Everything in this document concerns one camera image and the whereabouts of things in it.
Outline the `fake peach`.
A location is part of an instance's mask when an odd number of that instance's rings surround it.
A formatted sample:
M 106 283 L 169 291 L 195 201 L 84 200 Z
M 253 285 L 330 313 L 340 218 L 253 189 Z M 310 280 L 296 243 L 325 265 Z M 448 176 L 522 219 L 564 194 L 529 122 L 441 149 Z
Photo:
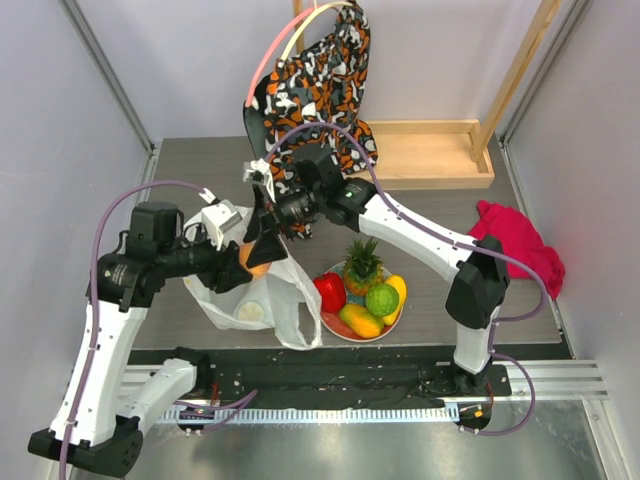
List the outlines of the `fake peach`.
M 248 273 L 252 275 L 254 279 L 258 279 L 264 277 L 268 273 L 271 267 L 271 263 L 255 263 L 254 258 L 252 257 L 254 246 L 255 244 L 251 242 L 243 243 L 239 247 L 239 263 Z

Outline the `fake pineapple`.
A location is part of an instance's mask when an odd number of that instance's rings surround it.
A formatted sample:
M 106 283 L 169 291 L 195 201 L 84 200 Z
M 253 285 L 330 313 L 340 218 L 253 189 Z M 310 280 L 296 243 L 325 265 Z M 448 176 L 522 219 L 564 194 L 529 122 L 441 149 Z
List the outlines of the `fake pineapple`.
M 376 253 L 377 245 L 377 240 L 369 238 L 366 242 L 354 240 L 347 249 L 342 279 L 349 293 L 365 296 L 383 281 L 383 262 Z

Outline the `red fake pepper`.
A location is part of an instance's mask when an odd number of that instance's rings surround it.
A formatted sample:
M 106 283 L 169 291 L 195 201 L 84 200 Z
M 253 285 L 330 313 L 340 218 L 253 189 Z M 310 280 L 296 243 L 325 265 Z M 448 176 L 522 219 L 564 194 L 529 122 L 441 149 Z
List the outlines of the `red fake pepper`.
M 327 272 L 313 280 L 322 300 L 322 310 L 338 313 L 347 303 L 347 295 L 342 278 L 335 272 Z

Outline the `green yellow fake papaya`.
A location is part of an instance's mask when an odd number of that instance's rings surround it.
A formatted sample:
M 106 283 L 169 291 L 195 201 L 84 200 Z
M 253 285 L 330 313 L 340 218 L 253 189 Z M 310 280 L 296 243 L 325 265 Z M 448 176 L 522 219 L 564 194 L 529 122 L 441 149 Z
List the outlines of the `green yellow fake papaya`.
M 356 335 L 371 339 L 378 337 L 385 327 L 384 322 L 367 308 L 358 304 L 346 304 L 339 312 L 339 318 Z

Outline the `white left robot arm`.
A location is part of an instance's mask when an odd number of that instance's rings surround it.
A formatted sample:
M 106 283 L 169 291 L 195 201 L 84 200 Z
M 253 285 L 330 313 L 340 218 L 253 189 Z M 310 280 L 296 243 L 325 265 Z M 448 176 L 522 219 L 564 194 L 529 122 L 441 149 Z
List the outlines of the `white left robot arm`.
M 197 276 L 217 293 L 250 281 L 238 244 L 224 240 L 241 219 L 227 200 L 203 208 L 191 224 L 169 202 L 142 202 L 133 209 L 116 250 L 97 262 L 67 392 L 51 425 L 31 435 L 29 453 L 124 477 L 146 433 L 176 400 L 185 394 L 200 399 L 211 391 L 208 355 L 179 347 L 133 394 L 118 398 L 134 339 L 167 280 Z

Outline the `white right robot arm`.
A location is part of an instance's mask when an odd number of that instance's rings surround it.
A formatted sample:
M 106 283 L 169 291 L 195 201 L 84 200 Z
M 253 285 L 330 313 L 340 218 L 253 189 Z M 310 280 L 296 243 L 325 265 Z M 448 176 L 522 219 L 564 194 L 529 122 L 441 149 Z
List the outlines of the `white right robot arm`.
M 294 156 L 300 188 L 277 197 L 270 165 L 263 159 L 244 165 L 243 179 L 254 192 L 254 212 L 245 242 L 254 246 L 250 268 L 286 257 L 284 241 L 295 236 L 297 224 L 322 215 L 330 223 L 383 240 L 423 262 L 450 285 L 445 309 L 456 323 L 456 347 L 451 366 L 435 379 L 437 392 L 451 388 L 472 395 L 488 382 L 491 323 L 509 285 L 500 242 L 487 236 L 480 242 L 404 208 L 374 183 L 347 178 L 326 147 L 310 145 Z

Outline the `green bumpy fake fruit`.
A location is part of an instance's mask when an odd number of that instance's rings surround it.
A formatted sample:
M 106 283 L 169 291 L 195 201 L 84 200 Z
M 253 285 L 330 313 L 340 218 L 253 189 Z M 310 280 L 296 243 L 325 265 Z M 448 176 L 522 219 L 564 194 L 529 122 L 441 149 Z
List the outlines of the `green bumpy fake fruit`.
M 386 283 L 372 287 L 365 296 L 365 306 L 378 317 L 392 314 L 400 303 L 398 291 Z

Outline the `translucent white plastic bag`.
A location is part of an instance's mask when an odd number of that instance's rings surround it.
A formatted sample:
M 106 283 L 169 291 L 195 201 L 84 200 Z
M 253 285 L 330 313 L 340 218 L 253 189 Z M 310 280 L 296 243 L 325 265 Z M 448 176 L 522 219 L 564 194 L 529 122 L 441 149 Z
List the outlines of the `translucent white plastic bag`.
M 272 263 L 264 277 L 227 293 L 213 292 L 195 275 L 185 277 L 183 283 L 219 329 L 272 329 L 282 346 L 299 351 L 323 345 L 321 296 L 311 278 L 291 257 Z M 236 318 L 237 307 L 247 301 L 259 302 L 264 307 L 263 322 Z

